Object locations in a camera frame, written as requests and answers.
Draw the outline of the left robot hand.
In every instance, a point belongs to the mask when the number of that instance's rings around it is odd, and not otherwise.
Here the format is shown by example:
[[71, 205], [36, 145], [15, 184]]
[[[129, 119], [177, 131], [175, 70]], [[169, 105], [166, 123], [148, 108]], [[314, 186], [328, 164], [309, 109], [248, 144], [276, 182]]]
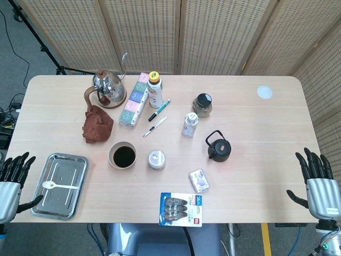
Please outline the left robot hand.
[[18, 213], [38, 205], [43, 195], [38, 195], [29, 203], [20, 204], [21, 192], [28, 172], [36, 157], [29, 153], [8, 158], [1, 163], [1, 224], [11, 222]]

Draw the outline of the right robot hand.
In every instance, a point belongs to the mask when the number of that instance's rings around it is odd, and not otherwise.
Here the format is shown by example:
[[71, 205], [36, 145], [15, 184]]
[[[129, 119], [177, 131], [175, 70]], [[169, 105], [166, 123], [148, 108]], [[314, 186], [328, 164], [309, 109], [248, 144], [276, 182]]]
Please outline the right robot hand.
[[340, 218], [340, 188], [334, 179], [331, 164], [324, 155], [317, 155], [304, 148], [306, 157], [296, 152], [305, 183], [307, 199], [300, 198], [291, 190], [287, 195], [295, 203], [308, 209], [319, 220]]

